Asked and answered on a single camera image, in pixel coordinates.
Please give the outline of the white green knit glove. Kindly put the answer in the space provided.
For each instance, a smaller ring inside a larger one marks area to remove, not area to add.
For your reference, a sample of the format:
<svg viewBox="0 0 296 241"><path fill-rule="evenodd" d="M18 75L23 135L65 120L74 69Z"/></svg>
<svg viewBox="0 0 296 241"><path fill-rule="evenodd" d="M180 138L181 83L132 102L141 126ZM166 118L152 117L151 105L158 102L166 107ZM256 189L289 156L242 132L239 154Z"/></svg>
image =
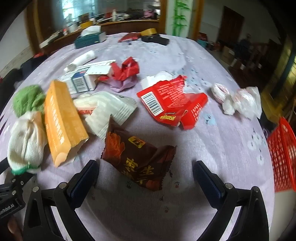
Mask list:
<svg viewBox="0 0 296 241"><path fill-rule="evenodd" d="M8 143L8 164L14 175L41 169L47 136L39 111L28 111L13 124Z"/></svg>

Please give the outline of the orange cardboard box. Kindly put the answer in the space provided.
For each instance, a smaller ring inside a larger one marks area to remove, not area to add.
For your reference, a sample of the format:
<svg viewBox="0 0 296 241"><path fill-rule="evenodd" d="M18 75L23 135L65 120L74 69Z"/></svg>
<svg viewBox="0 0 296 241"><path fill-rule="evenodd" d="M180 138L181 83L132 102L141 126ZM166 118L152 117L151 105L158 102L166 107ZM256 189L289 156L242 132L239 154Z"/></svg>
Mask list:
<svg viewBox="0 0 296 241"><path fill-rule="evenodd" d="M59 167L74 161L89 135L66 83L58 80L50 83L44 111L47 139L54 166Z"/></svg>

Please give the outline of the dark brown snack wrapper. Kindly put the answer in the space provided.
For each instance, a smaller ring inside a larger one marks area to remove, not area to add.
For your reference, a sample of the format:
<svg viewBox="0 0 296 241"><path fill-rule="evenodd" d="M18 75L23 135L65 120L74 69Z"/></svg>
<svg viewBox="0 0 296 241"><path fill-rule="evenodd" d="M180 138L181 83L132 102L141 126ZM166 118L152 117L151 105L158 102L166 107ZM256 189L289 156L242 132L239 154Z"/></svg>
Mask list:
<svg viewBox="0 0 296 241"><path fill-rule="evenodd" d="M132 135L110 117L101 158L140 187L162 189L176 147L155 147Z"/></svg>

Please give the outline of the white plastic bag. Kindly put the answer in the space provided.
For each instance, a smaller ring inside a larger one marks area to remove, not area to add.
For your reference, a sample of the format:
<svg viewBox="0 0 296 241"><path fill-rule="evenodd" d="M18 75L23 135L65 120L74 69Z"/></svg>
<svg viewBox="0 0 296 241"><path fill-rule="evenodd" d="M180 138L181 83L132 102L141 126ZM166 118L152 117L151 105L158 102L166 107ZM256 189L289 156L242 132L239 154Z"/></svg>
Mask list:
<svg viewBox="0 0 296 241"><path fill-rule="evenodd" d="M241 88L235 93L226 96L222 103L222 109L227 115L233 115L237 111L250 120L253 120L255 117L260 119L262 107L258 88Z"/></svg>

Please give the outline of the white red wrapper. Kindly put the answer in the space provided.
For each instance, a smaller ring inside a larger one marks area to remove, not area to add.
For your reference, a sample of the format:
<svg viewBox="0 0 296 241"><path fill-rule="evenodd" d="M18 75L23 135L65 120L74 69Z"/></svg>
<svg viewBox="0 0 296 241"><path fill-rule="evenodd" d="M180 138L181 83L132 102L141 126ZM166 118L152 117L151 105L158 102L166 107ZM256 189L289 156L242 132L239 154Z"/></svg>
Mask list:
<svg viewBox="0 0 296 241"><path fill-rule="evenodd" d="M223 103L230 95L229 90L222 84L215 83L211 87L212 94L218 103Z"/></svg>

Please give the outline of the white blue medicine box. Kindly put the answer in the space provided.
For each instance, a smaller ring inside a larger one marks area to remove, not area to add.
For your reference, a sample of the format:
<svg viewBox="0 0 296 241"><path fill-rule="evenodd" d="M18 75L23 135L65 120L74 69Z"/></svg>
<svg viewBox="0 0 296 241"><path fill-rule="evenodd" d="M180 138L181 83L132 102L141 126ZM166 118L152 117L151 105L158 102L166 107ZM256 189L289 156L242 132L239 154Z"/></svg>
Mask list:
<svg viewBox="0 0 296 241"><path fill-rule="evenodd" d="M58 80L66 83L70 94L93 91L101 76L108 77L111 63L114 62L115 60L106 60L78 66L74 71L63 74Z"/></svg>

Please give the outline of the torn red cardboard box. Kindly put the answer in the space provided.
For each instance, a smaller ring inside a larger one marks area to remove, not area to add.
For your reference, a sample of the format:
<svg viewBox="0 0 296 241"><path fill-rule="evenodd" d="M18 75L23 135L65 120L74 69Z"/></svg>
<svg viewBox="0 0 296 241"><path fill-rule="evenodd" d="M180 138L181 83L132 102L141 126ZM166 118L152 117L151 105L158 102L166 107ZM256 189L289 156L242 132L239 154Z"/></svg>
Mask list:
<svg viewBox="0 0 296 241"><path fill-rule="evenodd" d="M152 117L166 125L182 125L184 130L194 128L199 113L208 102L205 93L185 93L184 75L162 80L137 93Z"/></svg>

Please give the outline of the white spray bottle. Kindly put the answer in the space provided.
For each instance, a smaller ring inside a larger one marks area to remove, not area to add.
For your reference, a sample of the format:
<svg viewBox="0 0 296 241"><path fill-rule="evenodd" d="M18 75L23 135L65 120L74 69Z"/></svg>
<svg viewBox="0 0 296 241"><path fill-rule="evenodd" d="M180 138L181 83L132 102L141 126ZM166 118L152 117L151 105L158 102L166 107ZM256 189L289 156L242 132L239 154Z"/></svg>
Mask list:
<svg viewBox="0 0 296 241"><path fill-rule="evenodd" d="M64 73L74 71L78 66L82 66L95 58L95 52L93 50L90 50L75 58L70 64L68 64L67 67L64 68Z"/></svg>

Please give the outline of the red paper bag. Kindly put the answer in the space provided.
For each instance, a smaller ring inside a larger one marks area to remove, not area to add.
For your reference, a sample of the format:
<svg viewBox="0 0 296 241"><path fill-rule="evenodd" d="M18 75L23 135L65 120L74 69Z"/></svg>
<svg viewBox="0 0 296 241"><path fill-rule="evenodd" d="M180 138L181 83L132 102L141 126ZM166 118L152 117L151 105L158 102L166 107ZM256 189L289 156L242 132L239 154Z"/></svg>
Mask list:
<svg viewBox="0 0 296 241"><path fill-rule="evenodd" d="M115 92L121 92L134 87L138 82L139 65L133 57L127 58L121 66L116 62L110 63L110 70L107 75L99 75L98 82L109 85Z"/></svg>

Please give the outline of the red plastic mesh basket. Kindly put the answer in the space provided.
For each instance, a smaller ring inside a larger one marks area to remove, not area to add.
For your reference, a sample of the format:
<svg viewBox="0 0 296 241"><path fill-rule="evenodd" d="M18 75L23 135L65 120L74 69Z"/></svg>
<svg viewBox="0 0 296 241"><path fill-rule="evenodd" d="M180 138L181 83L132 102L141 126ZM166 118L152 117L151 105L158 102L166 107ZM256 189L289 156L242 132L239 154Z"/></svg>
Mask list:
<svg viewBox="0 0 296 241"><path fill-rule="evenodd" d="M273 165L275 192L295 190L296 139L284 117L270 134L267 144Z"/></svg>

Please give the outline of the black sofa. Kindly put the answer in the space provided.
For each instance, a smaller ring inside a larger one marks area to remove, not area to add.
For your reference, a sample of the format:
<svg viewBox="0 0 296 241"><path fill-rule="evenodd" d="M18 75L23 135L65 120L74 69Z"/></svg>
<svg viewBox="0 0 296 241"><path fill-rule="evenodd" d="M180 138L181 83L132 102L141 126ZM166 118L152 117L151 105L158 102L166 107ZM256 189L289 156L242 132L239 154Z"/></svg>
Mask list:
<svg viewBox="0 0 296 241"><path fill-rule="evenodd" d="M41 63L48 58L47 54L37 54L25 61L20 68L12 69L2 80L0 85L0 108L3 111L5 105L15 92L15 84L25 80Z"/></svg>

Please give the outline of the dark green tissue box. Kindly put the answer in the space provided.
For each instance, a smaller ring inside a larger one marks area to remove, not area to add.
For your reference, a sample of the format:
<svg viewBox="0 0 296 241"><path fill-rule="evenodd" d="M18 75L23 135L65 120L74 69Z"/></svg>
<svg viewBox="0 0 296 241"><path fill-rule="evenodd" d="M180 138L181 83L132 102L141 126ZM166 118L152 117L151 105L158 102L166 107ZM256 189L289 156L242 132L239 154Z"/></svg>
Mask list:
<svg viewBox="0 0 296 241"><path fill-rule="evenodd" d="M90 26L81 32L74 41L74 45L76 49L81 49L104 42L105 40L106 32L101 30L101 26Z"/></svg>

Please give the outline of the red envelope packet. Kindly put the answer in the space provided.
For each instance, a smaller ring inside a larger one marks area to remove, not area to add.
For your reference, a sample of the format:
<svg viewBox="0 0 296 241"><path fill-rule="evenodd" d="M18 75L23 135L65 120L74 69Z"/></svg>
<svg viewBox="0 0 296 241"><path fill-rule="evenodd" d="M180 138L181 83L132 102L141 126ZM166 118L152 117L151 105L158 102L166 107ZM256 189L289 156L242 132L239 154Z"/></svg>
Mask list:
<svg viewBox="0 0 296 241"><path fill-rule="evenodd" d="M141 38L140 33L127 33L122 38L118 40L119 43L126 42L126 41L136 41Z"/></svg>

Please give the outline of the yellow tape roll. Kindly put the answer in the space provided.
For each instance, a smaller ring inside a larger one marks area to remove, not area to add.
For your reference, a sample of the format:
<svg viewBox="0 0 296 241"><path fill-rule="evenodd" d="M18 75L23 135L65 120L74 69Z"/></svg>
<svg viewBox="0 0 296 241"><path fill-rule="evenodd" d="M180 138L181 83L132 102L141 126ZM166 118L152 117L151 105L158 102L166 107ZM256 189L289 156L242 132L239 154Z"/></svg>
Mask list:
<svg viewBox="0 0 296 241"><path fill-rule="evenodd" d="M146 29L146 30L140 32L141 36L152 36L155 34L157 34L157 31L155 28L149 28L149 29Z"/></svg>

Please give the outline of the wooden sideboard cabinet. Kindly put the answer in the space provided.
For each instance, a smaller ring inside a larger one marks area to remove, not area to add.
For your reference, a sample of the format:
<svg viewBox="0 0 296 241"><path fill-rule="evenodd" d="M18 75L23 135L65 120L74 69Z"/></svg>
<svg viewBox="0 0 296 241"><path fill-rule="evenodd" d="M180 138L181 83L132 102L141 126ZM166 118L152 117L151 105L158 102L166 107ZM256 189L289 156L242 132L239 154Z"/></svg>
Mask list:
<svg viewBox="0 0 296 241"><path fill-rule="evenodd" d="M42 52L49 55L67 45L73 44L74 41L81 35L81 33L93 34L97 32L105 32L106 35L112 35L117 33L141 32L150 28L155 28L159 34L165 33L165 29L159 20L116 21L104 23L101 25L93 25L84 30L80 29L62 37L58 35L57 39L48 39L42 42L39 45L39 48Z"/></svg>

